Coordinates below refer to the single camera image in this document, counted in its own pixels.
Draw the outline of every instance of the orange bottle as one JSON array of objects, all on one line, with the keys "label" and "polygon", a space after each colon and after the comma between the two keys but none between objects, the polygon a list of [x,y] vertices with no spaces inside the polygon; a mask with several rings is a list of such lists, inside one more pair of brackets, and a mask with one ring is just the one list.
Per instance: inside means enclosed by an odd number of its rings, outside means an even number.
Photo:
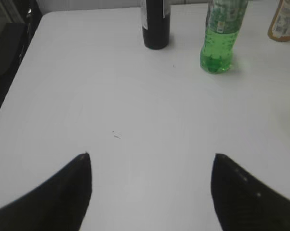
[{"label": "orange bottle", "polygon": [[290,41],[290,0],[280,0],[268,36],[279,42]]}]

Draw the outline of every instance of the plastic bottle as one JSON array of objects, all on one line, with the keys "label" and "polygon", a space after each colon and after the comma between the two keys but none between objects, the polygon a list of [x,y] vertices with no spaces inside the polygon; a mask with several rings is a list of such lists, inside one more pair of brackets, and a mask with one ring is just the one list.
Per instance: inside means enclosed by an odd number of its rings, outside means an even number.
[{"label": "plastic bottle", "polygon": [[162,49],[169,44],[171,7],[169,0],[141,0],[144,44]]},{"label": "plastic bottle", "polygon": [[268,36],[279,42],[290,41],[290,0],[280,0]]},{"label": "plastic bottle", "polygon": [[201,67],[221,73],[230,67],[233,51],[248,0],[209,0]]}]

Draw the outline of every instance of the dark wine bottle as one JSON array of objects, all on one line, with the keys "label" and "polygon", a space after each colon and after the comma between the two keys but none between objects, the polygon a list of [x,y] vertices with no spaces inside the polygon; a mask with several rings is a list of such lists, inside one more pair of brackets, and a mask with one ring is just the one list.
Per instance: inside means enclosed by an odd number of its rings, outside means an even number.
[{"label": "dark wine bottle", "polygon": [[144,44],[159,50],[170,41],[171,7],[169,0],[141,0]]}]

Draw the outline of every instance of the white table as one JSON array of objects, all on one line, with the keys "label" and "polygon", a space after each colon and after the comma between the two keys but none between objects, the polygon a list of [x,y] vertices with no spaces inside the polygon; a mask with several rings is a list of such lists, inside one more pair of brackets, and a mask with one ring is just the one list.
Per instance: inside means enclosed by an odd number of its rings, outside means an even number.
[{"label": "white table", "polygon": [[276,7],[249,3],[222,75],[199,66],[206,4],[172,7],[161,51],[143,45],[137,8],[44,16],[0,111],[0,207],[85,151],[82,231],[221,230],[217,152],[290,198],[290,42],[267,37]]}]

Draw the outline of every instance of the bottle label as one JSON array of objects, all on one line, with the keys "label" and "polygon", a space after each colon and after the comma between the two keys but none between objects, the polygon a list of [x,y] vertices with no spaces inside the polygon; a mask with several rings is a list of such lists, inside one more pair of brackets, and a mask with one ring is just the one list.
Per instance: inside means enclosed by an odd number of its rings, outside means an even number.
[{"label": "bottle label", "polygon": [[141,17],[143,28],[148,30],[146,0],[141,0]]},{"label": "bottle label", "polygon": [[171,13],[171,6],[169,0],[163,0],[163,18]]},{"label": "bottle label", "polygon": [[231,34],[239,31],[247,5],[248,0],[210,0],[206,26],[219,34]]},{"label": "bottle label", "polygon": [[282,3],[276,17],[272,33],[276,38],[290,36],[290,4],[285,1]]}]

